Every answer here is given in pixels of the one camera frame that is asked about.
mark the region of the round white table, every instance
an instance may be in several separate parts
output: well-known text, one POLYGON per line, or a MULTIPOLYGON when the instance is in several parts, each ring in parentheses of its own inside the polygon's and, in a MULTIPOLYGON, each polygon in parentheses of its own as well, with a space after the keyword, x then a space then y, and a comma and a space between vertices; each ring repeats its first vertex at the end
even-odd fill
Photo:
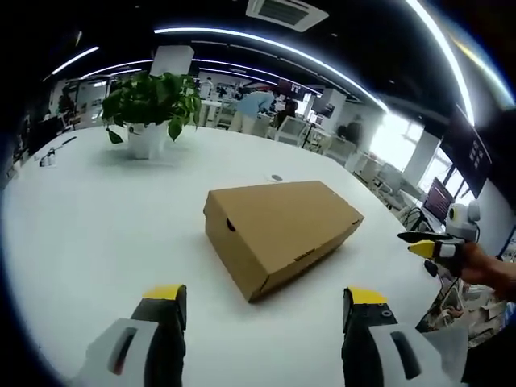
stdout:
POLYGON ((251 135, 192 127, 162 160, 128 160, 102 127, 65 133, 5 191, 6 268, 27 331, 64 377, 89 343, 156 285, 188 286, 185 386, 341 386, 343 289, 389 299, 415 325, 440 285, 397 238, 402 225, 335 161, 251 135), (255 305, 204 233, 210 189, 320 180, 365 217, 331 257, 255 305))

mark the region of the human hand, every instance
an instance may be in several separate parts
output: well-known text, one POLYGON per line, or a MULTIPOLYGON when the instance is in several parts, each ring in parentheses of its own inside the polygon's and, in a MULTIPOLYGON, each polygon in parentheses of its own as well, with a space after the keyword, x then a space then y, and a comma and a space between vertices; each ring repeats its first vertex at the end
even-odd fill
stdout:
POLYGON ((500 298, 516 301, 516 264, 488 256, 473 242, 462 245, 461 252, 464 262, 460 278, 464 282, 489 286, 500 298))
POLYGON ((461 253, 464 262, 460 278, 472 285, 489 285, 496 258, 485 254, 484 250, 473 242, 462 245, 461 253))

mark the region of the window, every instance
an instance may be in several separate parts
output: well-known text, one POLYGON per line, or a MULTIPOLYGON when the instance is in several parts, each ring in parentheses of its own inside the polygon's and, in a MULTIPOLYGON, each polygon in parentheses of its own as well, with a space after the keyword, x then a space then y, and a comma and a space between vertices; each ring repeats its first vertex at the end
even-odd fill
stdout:
POLYGON ((374 135, 370 151, 403 171, 421 138, 422 126, 395 114, 386 114, 374 135))
POLYGON ((432 185, 434 177, 437 177, 439 180, 443 181, 450 167, 452 166, 451 162, 452 161, 448 158, 448 156, 446 156, 446 153, 444 153, 441 148, 437 148, 437 151, 429 163, 427 170, 419 181, 419 188, 428 194, 428 190, 432 185))
MULTIPOLYGON (((437 177, 440 181, 444 181, 444 178, 448 174, 452 161, 446 156, 446 153, 443 152, 441 148, 437 148, 437 151, 434 154, 434 158, 428 165, 428 168, 423 175, 421 181, 419 182, 419 188, 428 194, 428 190, 432 184, 432 181, 435 177, 437 177)), ((450 192, 450 194, 455 195, 462 184, 463 177, 458 170, 453 171, 450 176, 450 180, 448 180, 446 184, 446 189, 450 192)), ((457 195, 456 202, 461 204, 469 204, 471 200, 474 200, 475 196, 469 190, 468 183, 464 183, 462 188, 460 188, 460 192, 457 195)))

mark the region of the office chair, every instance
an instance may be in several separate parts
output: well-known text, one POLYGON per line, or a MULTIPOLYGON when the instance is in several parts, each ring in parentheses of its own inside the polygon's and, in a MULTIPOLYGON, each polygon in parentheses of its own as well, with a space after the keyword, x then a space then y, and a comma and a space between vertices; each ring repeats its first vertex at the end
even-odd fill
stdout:
POLYGON ((231 126, 231 120, 235 116, 236 104, 234 102, 222 102, 218 109, 214 127, 226 129, 231 126))
POLYGON ((335 137, 331 141, 328 149, 323 152, 323 155, 330 157, 331 159, 344 166, 349 156, 355 153, 355 151, 356 145, 354 143, 339 137, 335 137))
POLYGON ((309 123, 302 119, 286 117, 274 135, 274 140, 299 147, 304 140, 303 135, 306 133, 308 126, 309 123))

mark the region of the air conditioner vent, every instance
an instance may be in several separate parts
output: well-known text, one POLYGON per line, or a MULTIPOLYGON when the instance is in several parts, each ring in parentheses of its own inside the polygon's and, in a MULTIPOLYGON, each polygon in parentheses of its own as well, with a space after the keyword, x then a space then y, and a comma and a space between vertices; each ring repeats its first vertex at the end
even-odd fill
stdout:
POLYGON ((328 13, 298 0, 249 0, 246 15, 306 31, 328 17, 328 13))

